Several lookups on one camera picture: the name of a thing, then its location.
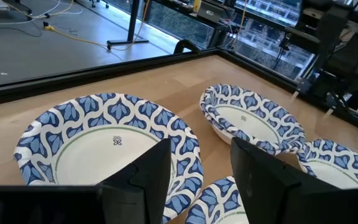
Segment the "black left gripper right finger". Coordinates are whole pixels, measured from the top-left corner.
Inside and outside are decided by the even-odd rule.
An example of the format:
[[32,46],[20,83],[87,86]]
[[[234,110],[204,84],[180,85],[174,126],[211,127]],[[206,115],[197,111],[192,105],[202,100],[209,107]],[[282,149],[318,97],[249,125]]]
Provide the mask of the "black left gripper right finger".
[[234,137],[231,165],[250,224],[335,224],[323,193],[335,187]]

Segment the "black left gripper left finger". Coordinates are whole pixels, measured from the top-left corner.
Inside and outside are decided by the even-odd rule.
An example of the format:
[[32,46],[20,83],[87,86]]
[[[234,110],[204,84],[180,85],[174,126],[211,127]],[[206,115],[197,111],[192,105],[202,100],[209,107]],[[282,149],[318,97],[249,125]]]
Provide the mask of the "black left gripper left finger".
[[98,185],[105,224],[162,224],[171,169],[165,138]]

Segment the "blue patterned paper bowl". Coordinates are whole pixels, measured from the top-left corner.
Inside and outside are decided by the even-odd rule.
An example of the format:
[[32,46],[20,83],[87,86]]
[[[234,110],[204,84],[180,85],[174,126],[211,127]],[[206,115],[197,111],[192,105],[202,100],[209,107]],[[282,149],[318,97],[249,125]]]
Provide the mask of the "blue patterned paper bowl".
[[208,185],[189,209],[185,224],[249,224],[233,176]]
[[235,120],[241,119],[241,110],[231,105],[212,105],[210,98],[200,98],[200,108],[212,126],[214,132],[228,145],[232,138],[239,137],[243,140],[249,140],[250,137],[234,124]]
[[340,189],[358,188],[358,153],[328,139],[305,142],[297,152],[301,169]]
[[214,106],[238,107],[241,119],[235,120],[234,124],[250,137],[245,141],[269,154],[294,154],[303,147],[305,131],[296,118],[284,107],[254,91],[216,84],[208,87],[201,97],[210,98]]
[[26,185],[94,185],[165,138],[172,153],[162,215],[168,222],[201,191],[200,145],[180,117],[149,100],[101,93],[56,105],[27,127],[14,159]]

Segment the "black desk leg stand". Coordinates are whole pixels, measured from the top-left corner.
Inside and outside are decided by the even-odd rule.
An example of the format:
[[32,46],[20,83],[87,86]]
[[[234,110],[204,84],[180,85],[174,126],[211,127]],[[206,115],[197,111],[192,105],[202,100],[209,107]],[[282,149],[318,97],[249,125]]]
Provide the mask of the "black desk leg stand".
[[[129,21],[127,39],[126,40],[108,40],[106,43],[107,43],[107,48],[109,50],[114,49],[114,50],[124,51],[124,50],[128,50],[133,44],[149,43],[149,41],[147,39],[139,37],[139,33],[140,33],[142,26],[144,24],[144,20],[142,20],[142,22],[140,24],[138,33],[135,34],[135,25],[136,25],[136,19],[137,19],[137,15],[138,15],[139,5],[140,5],[140,0],[132,0],[131,17],[130,17],[130,21]],[[115,45],[127,45],[127,47],[124,49],[117,49],[114,47]]]

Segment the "grey laptop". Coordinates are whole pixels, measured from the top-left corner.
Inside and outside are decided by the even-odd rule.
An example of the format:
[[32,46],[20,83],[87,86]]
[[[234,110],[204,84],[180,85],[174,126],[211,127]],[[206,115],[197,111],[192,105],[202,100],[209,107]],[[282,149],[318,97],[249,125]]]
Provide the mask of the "grey laptop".
[[198,17],[218,23],[224,14],[224,9],[208,1],[201,1],[197,12]]

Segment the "black table edge frame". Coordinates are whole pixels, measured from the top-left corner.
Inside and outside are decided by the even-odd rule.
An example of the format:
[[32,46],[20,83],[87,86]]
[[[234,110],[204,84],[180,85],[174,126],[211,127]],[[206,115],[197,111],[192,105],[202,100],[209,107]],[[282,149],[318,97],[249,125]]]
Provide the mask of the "black table edge frame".
[[198,100],[210,85],[238,85],[285,107],[308,138],[358,138],[358,121],[304,94],[291,99],[295,86],[250,60],[224,50],[182,53],[90,68],[52,77],[0,85],[0,134],[10,138],[53,105],[95,93],[119,92],[160,104],[182,118],[199,111]]

